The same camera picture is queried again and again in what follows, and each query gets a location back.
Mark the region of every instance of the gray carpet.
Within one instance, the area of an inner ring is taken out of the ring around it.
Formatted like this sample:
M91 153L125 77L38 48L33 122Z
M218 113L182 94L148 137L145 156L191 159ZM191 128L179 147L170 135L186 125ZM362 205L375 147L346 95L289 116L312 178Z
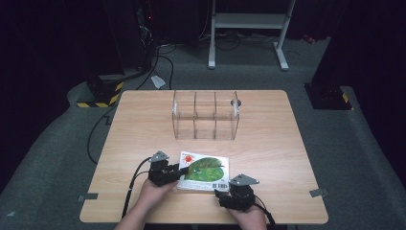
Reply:
M314 110L305 93L328 40L310 45L287 39L283 45L290 70L280 69L271 43L241 43L216 52L216 68L207 69L208 49L166 47L161 54L174 65L172 89L282 89L286 91L320 188L329 221L288 229L406 229L406 192L372 136L350 87L343 91L354 110ZM222 48L233 44L218 42ZM156 67L169 89L171 65ZM123 90L137 88L145 77L129 80ZM115 223L83 223L82 202L96 166L86 153L87 138L108 108L78 108L84 83L67 95L71 107L38 137L0 196L0 229L112 229ZM148 80L140 90L156 90ZM90 151L96 160L109 126L96 127ZM148 228L180 229L181 226Z

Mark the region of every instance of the metal bracket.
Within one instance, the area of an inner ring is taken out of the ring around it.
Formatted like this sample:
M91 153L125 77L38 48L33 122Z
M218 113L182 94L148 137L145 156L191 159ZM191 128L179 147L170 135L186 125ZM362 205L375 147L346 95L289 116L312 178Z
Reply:
M153 156L149 159L149 162L158 162L169 159L169 157L162 151L157 151Z
M259 181L245 174L239 174L229 181L230 184L236 186L259 184Z

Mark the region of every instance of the metal stand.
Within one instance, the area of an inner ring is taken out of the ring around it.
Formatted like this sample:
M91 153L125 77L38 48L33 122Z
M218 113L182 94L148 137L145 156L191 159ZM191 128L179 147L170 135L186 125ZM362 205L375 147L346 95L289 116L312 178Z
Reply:
M281 64L281 69L287 71L289 67L284 58L282 45L295 3L296 0L290 0L287 13L283 14L216 13L215 0L213 0L209 69L215 69L215 28L246 28L281 30L280 39L278 42L274 42L274 47Z

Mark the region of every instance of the table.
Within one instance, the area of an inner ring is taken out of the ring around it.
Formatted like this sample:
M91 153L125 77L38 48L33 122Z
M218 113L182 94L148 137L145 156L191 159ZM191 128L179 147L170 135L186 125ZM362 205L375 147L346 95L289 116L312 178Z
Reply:
M246 29L277 29L281 30L278 42L274 42L281 69L288 71L286 58L282 51L284 37L292 17L296 0L289 0L286 13L216 13L215 0L212 3L212 27L209 49L209 69L215 69L215 29L216 28L246 28Z
M172 90L125 91L103 147L80 219L118 222L128 185L138 165L157 150L179 163L182 150L230 157L230 177L244 173L259 180L252 185L276 223L325 223L320 196L289 100L281 90L238 90L241 100L235 140L176 140L172 125ZM141 171L147 171L145 163ZM147 173L136 179L129 207ZM173 189L149 216L151 223L236 223L218 205L214 193Z

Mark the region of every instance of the transparent container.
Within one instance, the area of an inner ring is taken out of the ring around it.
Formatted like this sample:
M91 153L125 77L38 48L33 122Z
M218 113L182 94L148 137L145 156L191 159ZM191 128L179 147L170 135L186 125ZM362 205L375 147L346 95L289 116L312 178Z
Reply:
M236 91L175 91L172 108L175 138L234 140L239 106Z

